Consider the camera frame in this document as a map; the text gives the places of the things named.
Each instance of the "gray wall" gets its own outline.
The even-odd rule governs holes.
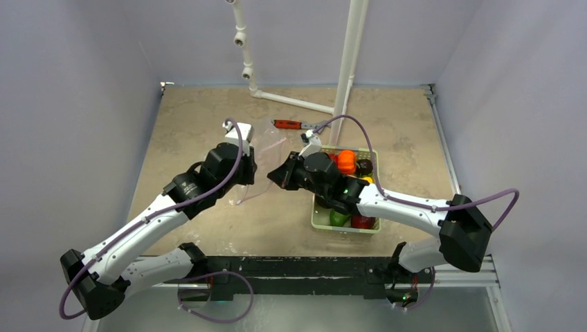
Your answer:
[[[1,329],[79,331],[59,257],[125,220],[161,87],[114,0],[2,1],[0,45]]]
[[[244,84],[225,0],[122,0],[161,80]],[[260,84],[336,84],[349,0],[242,0]],[[481,0],[370,2],[358,84],[436,82]]]
[[[521,190],[492,238],[515,331],[587,325],[585,17],[583,0],[484,1],[438,81],[463,192]]]

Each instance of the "green plastic basket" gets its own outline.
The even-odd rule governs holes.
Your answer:
[[[356,154],[356,158],[358,159],[369,159],[371,160],[371,154],[369,153],[369,149],[362,149],[356,147],[333,147],[324,145],[322,146],[321,152],[326,152],[327,154],[338,154],[340,151],[343,150],[351,150],[354,151]],[[375,155],[375,160],[371,160],[371,163],[374,163],[379,169],[379,156],[377,155],[377,151],[373,150],[373,154]],[[311,216],[311,224],[312,227],[317,228],[319,230],[333,230],[337,232],[350,232],[350,233],[362,233],[362,234],[376,234],[381,232],[381,221],[379,218],[375,219],[375,224],[373,225],[373,229],[371,230],[364,230],[359,228],[352,228],[350,227],[350,219],[345,223],[343,227],[335,227],[330,225],[330,210],[325,209],[318,204],[316,204],[316,197],[312,197],[312,205],[314,209],[312,210]]]

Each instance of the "red tool handle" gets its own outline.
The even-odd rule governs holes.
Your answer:
[[[274,120],[273,124],[279,129],[302,129],[302,123],[292,120]]]

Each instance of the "plastic bag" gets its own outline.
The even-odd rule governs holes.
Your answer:
[[[236,185],[231,192],[230,204],[239,205],[250,199],[254,199],[266,193],[273,182],[267,178],[267,174],[279,167],[284,162],[284,150],[287,139],[273,126],[270,119],[265,118],[258,123],[253,123],[255,133],[251,145],[255,149],[255,173],[254,185]]]

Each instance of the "beige table surface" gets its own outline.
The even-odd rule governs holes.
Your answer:
[[[267,89],[268,92],[326,105],[336,89]],[[379,176],[389,190],[450,199],[449,172],[433,115],[420,89],[353,89],[348,114],[357,117],[379,153]],[[203,160],[223,140],[222,121],[282,118],[318,122],[325,113],[252,98],[243,88],[168,87],[136,188],[130,216],[143,211],[173,176]],[[282,130],[292,150],[300,151],[300,131]],[[327,144],[329,129],[321,135]],[[339,145],[366,147],[359,128],[343,123]],[[379,234],[328,232],[310,224],[311,194],[273,186],[266,194],[232,205],[231,193],[155,243],[145,254],[161,255],[194,242],[207,255],[388,256],[401,241],[427,237],[414,228],[384,221]]]

